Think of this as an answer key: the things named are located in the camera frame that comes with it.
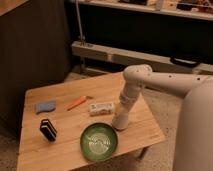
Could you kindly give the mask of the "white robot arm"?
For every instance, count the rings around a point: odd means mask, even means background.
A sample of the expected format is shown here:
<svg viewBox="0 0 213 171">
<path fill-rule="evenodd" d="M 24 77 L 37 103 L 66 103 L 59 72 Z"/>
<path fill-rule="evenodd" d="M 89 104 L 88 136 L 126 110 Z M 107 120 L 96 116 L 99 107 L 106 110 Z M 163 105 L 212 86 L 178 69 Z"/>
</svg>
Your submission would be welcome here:
<svg viewBox="0 0 213 171">
<path fill-rule="evenodd" d="M 213 171 L 213 75 L 156 72 L 149 65 L 123 71 L 118 129 L 126 129 L 129 115 L 144 87 L 179 100 L 172 171 Z"/>
</svg>

